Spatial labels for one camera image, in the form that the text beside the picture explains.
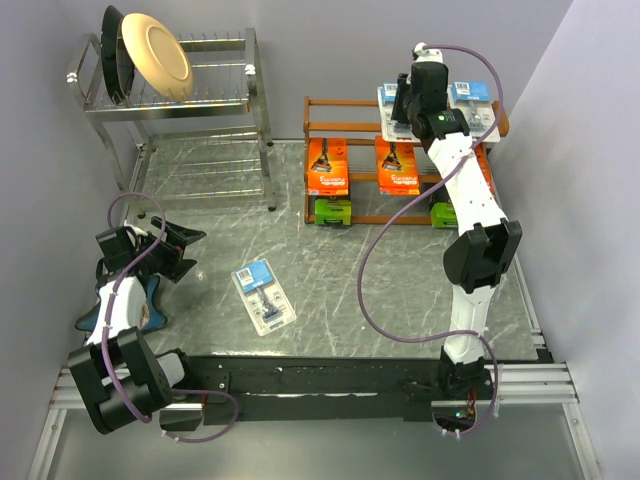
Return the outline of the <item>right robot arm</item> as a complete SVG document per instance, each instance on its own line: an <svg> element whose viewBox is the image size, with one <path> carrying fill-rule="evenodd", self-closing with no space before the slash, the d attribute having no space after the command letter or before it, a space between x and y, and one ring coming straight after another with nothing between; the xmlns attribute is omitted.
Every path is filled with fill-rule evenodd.
<svg viewBox="0 0 640 480"><path fill-rule="evenodd" d="M480 337L522 228L507 219L491 193L464 114L447 104L448 73L440 60L415 60L410 72L398 77L392 117L410 126L445 179L457 218L458 237L443 256L453 301L451 334L442 347L437 384L443 395L460 398L488 378Z"/></svg>

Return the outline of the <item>orange Fusion5 razor box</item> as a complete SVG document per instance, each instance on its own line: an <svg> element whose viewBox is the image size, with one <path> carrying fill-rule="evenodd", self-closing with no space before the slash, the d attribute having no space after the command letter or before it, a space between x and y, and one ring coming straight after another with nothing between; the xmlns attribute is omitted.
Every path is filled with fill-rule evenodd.
<svg viewBox="0 0 640 480"><path fill-rule="evenodd" d="M480 170L484 176L484 179L489 187L492 195L495 194L495 184L493 181L493 175L490 168L490 164L487 157L486 145L484 143L479 144L474 148L476 159Z"/></svg>

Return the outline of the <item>orange razor box back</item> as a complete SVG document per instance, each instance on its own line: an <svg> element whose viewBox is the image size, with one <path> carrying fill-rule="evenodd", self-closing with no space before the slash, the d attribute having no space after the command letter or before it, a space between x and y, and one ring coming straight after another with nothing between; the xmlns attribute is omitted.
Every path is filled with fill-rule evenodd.
<svg viewBox="0 0 640 480"><path fill-rule="evenodd" d="M375 138L377 182L379 192L389 196L418 196L420 181L410 143L387 142Z"/></svg>

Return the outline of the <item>wooden two-tier shelf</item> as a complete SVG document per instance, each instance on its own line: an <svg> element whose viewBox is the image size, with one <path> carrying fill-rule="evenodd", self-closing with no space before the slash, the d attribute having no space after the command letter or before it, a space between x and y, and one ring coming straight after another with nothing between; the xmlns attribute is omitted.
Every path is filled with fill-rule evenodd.
<svg viewBox="0 0 640 480"><path fill-rule="evenodd" d="M304 115L303 115L303 131L304 131L304 144L305 144L305 173L304 173L304 183L305 188L307 189L306 181L307 181L307 165L308 165L308 144L309 140L313 138L311 136L314 132L320 133L331 133L334 136L338 136L340 138L345 137L346 133L356 133L356 134L381 134L382 127L380 121L376 122L346 122L346 121L338 121L338 122L319 122L310 120L310 109L311 107L341 107L341 108L359 108L359 107L377 107L377 101L375 100L339 100L339 99L313 99L309 96L305 97L304 100ZM499 132L500 137L506 137L509 133L509 119L508 116L500 104L499 101L494 101L492 103L492 108L495 114L499 115L499 121L497 125L497 131ZM367 147L373 148L375 146L374 139L369 138L346 138L346 142L348 146L356 146L356 147ZM486 145L487 157L488 150L490 149L488 146L488 142L484 142ZM354 183L357 182L374 182L377 180L377 174L374 170L365 170L363 172L354 171L355 167L349 167L349 185L352 187ZM439 174L435 173L420 173L419 179L422 183L426 184L435 184L440 180ZM315 200L312 198L312 195L309 195L307 191L305 191L304 197L304 222L305 224L314 224L314 202ZM373 224L373 225L382 225L386 223L391 218L390 215L356 215L352 213L352 223L354 224ZM421 216L403 216L399 220L396 221L399 225L431 225L431 218L429 215L421 215Z"/></svg>

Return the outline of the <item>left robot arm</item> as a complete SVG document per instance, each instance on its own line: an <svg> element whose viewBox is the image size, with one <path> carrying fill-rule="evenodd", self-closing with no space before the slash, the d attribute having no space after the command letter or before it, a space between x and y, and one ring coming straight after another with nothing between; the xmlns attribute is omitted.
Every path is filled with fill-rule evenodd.
<svg viewBox="0 0 640 480"><path fill-rule="evenodd" d="M203 231L151 219L160 236L136 226L111 228L96 237L102 257L96 265L94 307L76 322L88 332L85 344L68 356L68 367L96 430L109 434L172 400L184 402L198 390L179 349L155 355L144 335L167 318L155 306L162 278L176 283L196 264L184 256Z"/></svg>

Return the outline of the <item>green black razor box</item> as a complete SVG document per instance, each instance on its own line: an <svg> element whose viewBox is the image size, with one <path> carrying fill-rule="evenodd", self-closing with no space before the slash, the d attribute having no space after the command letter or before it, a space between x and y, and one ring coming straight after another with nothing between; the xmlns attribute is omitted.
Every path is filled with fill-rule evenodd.
<svg viewBox="0 0 640 480"><path fill-rule="evenodd" d="M455 209L445 189L440 189L429 197L431 225L438 229L457 229Z"/></svg>
<svg viewBox="0 0 640 480"><path fill-rule="evenodd" d="M314 223L316 225L350 226L352 223L351 201L348 199L316 199L314 202Z"/></svg>

